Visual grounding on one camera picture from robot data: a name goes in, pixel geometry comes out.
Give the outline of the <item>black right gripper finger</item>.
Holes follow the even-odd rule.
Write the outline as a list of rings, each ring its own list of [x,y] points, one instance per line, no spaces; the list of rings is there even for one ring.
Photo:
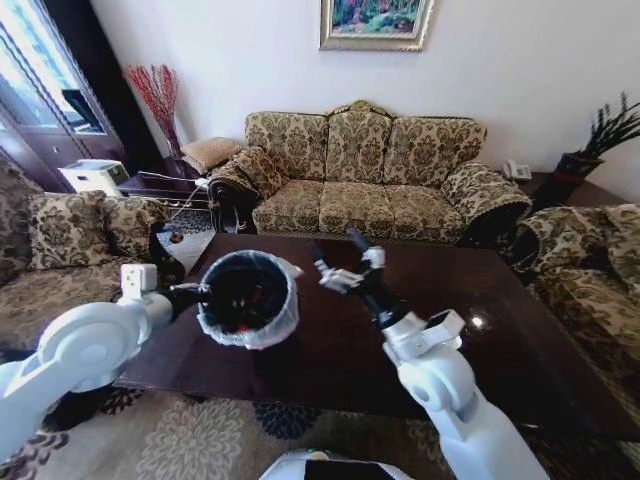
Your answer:
[[[382,270],[385,267],[385,251],[382,247],[372,245],[358,230],[349,228],[347,233],[361,253],[361,258],[355,267],[356,273],[365,273],[371,270]]]
[[[319,284],[340,294],[354,292],[361,283],[361,275],[329,265],[324,254],[315,242],[308,244],[313,265],[320,273]]]

